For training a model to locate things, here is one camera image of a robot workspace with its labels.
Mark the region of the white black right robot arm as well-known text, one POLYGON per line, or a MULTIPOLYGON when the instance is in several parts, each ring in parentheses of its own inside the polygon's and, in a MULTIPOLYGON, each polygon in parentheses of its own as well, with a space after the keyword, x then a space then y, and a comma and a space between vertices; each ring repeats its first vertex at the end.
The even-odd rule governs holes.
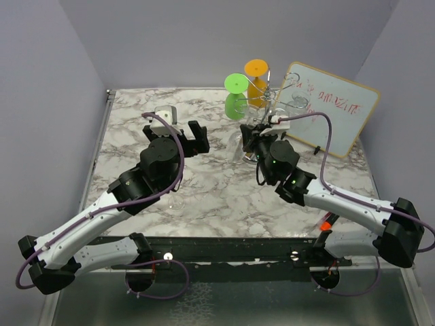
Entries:
POLYGON ((242 124, 240 130, 244 151, 254 153, 258 159, 257 172, 262 174, 262 182, 275 187, 281 199, 328 211, 364 227, 363 232, 348 234, 322 232, 320 244, 312 249, 317 264, 327 266, 349 255, 374 255, 401 268, 413 266, 424 229, 411 201, 377 200, 322 183, 319 177, 297 166, 299 154, 266 124, 242 124))

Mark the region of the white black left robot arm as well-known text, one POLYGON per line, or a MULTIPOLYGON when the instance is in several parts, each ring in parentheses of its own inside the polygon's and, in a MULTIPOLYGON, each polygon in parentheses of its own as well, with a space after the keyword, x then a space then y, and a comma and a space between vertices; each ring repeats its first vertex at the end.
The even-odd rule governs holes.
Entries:
POLYGON ((145 126, 150 144, 140 153, 140 161, 123 172, 87 209, 44 236, 25 236, 18 242, 25 262, 16 276, 21 283, 29 273, 30 288, 45 295, 69 286, 77 276, 101 268, 130 265, 142 268, 152 258, 152 249, 141 234, 130 234, 106 243, 96 239, 112 226, 129 219, 175 191, 181 183, 185 159, 209 152, 207 128, 196 121, 188 123, 194 137, 159 119, 169 131, 159 136, 145 126))

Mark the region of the clear wine glass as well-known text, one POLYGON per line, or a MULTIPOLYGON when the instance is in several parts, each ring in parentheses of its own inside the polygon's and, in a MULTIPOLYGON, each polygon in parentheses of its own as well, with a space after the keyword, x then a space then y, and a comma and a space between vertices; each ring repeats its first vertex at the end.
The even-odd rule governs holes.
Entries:
POLYGON ((168 198, 168 207, 172 211, 181 211, 185 207, 184 197, 177 192, 171 192, 168 198))
POLYGON ((240 132, 234 132, 228 140, 228 160, 231 163, 239 162, 245 155, 243 151, 243 137, 240 132))
POLYGON ((279 124, 280 119, 287 118, 289 116, 289 112, 286 109, 275 108, 271 111, 268 121, 270 124, 279 124))

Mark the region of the green plastic wine glass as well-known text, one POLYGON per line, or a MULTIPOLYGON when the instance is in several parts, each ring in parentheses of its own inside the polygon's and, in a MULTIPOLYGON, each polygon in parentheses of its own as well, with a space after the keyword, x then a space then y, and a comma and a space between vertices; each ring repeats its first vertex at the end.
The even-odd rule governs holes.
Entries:
POLYGON ((248 79, 244 74, 232 73, 224 81, 224 87, 228 92, 225 100, 225 114, 229 119, 241 120, 245 116, 247 100, 245 92, 248 89, 248 79))

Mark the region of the orange plastic wine glass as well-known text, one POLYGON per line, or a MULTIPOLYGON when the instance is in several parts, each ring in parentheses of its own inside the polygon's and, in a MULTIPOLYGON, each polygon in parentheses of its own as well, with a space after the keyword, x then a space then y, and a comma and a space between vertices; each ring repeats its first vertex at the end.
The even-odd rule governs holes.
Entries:
POLYGON ((266 82, 261 77, 268 72, 268 64, 262 59, 252 59, 245 64, 244 71, 248 77, 253 78, 247 89, 248 103, 254 107, 262 108, 265 105, 263 96, 266 82))

